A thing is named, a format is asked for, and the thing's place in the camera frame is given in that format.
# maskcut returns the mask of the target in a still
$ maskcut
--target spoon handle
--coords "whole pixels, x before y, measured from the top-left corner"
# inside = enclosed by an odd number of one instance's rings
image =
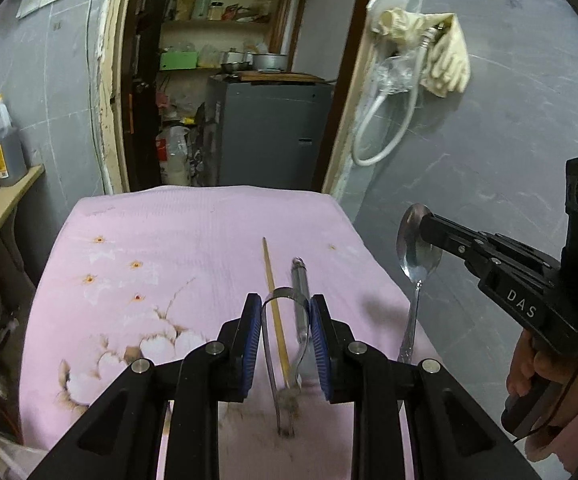
[[[409,305],[409,316],[407,316],[407,327],[405,328],[405,335],[402,338],[400,345],[400,354],[398,355],[398,362],[411,364],[413,355],[413,342],[416,338],[416,319],[418,319],[418,300],[420,299],[420,288],[422,282],[416,283],[416,288],[413,292],[413,299]]]

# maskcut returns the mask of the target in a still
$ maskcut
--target gray refrigerator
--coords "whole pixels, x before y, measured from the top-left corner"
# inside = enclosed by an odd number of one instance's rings
[[[311,189],[332,96],[326,83],[211,77],[200,183]]]

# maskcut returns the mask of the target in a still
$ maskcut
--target metal screw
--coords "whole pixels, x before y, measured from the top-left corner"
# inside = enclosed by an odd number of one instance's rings
[[[362,355],[367,351],[367,345],[362,341],[352,341],[347,348],[355,355]]]
[[[425,359],[422,362],[422,369],[430,374],[437,374],[440,371],[440,363],[435,359]]]
[[[146,359],[136,359],[133,363],[131,363],[131,371],[136,372],[137,374],[143,374],[146,372],[151,365],[149,361]]]
[[[218,355],[223,353],[224,345],[220,341],[211,341],[205,346],[205,352],[209,355]]]

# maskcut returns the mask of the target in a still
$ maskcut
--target pantry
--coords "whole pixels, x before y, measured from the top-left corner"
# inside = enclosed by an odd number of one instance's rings
[[[331,151],[325,131],[337,130],[336,93],[346,97],[338,74],[355,63],[342,58],[358,5],[128,0],[119,107],[127,190],[312,189],[328,162],[321,152]],[[325,52],[326,27],[341,33]]]

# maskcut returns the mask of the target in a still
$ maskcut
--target metal spoon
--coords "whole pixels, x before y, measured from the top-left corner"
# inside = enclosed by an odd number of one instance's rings
[[[436,269],[440,263],[440,257],[443,255],[442,249],[428,244],[420,237],[420,221],[423,216],[429,213],[431,211],[425,205],[413,204],[410,206],[400,221],[398,238],[396,239],[396,253],[400,260],[400,267],[416,287],[409,306],[407,328],[398,355],[398,361],[407,364],[411,363],[413,354],[422,282]]]

